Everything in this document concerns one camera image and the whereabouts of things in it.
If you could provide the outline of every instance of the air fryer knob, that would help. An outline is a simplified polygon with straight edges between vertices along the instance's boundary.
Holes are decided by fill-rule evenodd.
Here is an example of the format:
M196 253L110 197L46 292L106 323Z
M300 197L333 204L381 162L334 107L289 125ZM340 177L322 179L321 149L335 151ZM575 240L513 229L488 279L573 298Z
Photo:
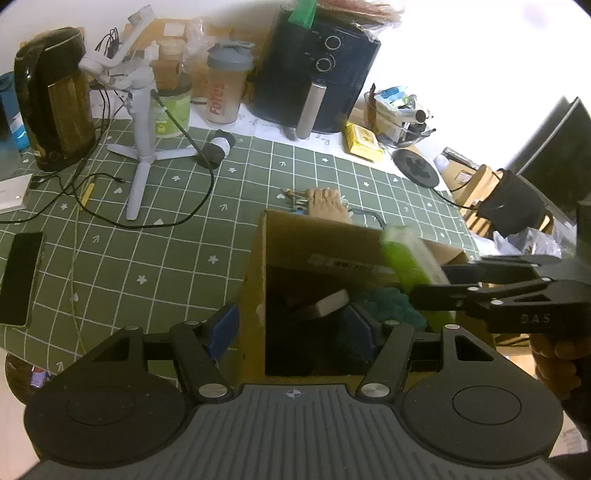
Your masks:
M329 50L338 50L342 45L341 39L336 35L331 35L324 39L324 46Z
M327 57L322 57L321 59L316 60L316 70L319 72L328 72L333 67L332 62Z

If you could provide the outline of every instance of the round pad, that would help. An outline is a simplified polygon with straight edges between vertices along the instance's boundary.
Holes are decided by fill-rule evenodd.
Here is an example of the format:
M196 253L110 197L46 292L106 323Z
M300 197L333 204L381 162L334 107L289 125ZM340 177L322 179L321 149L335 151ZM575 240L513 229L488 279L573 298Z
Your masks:
M473 423L500 425L517 418L521 402L503 388L478 385L456 393L453 408L460 417Z
M134 409L134 396L121 388L95 387L75 394L67 405L72 420L85 425L110 425Z
M426 189L432 189L439 185L439 175L435 168L421 155L401 148L392 154L392 160L411 182Z
M177 434L186 413L181 392L125 364L74 364L36 393L24 423L42 457L109 468L145 458Z

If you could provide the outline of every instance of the grid pattern tablecloth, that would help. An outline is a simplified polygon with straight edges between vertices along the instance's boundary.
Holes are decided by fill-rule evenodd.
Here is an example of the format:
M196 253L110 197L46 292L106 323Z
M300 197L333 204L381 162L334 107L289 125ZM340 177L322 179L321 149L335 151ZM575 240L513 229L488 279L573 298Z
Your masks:
M109 141L132 145L129 128L129 121L116 120ZM197 128L191 128L190 133L200 145L212 134ZM162 332L184 320L207 319L235 299L261 212L266 208L290 209L290 200L281 193L286 187L338 188L352 206L375 210L387 223L414 225L424 238L461 247L469 257L478 256L457 209L430 190L332 155L255 137L237 135L236 139L216 172L213 195L198 215L180 226L129 231L80 212L73 299L87 349L125 325ZM186 146L186 140L174 138L159 140L157 148ZM17 174L38 172L30 153L22 158ZM62 174L64 182L73 169ZM131 180L135 162L102 147L85 169L91 171ZM129 182L99 178L87 206L120 223L174 222L201 201L209 181L207 170L192 158L159 161L150 171L137 220L125 220ZM57 180L51 180L30 193L28 210L0 215L0 220L27 218L28 212L39 211L59 191ZM1 271L15 233L43 230L46 234L31 323L26 330L0 327L0 345L52 372L67 367L82 353L66 281L76 211L75 199L62 196L32 222L0 225ZM355 215L353 221L378 227L372 217ZM170 366L154 365L154 369L163 376L171 375Z

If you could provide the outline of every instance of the white power bank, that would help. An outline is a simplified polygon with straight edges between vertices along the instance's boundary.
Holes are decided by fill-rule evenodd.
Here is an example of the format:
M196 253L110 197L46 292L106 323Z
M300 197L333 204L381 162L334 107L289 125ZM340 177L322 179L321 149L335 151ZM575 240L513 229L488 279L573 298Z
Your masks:
M29 184L33 174L21 175L0 181L0 213L22 210L27 207Z

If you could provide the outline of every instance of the wooden chair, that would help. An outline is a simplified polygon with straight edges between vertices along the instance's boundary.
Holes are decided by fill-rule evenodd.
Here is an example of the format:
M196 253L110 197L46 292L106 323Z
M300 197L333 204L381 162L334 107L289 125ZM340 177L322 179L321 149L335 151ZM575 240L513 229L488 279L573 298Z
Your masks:
M466 186L456 192L452 192L454 201L460 205L476 206L484 201L499 184L503 172L493 172L488 165L481 165ZM491 221L478 216L474 210L460 209L460 214L466 222L468 230L478 236L488 237L492 234ZM538 230L551 234L554 228L554 217L548 211Z

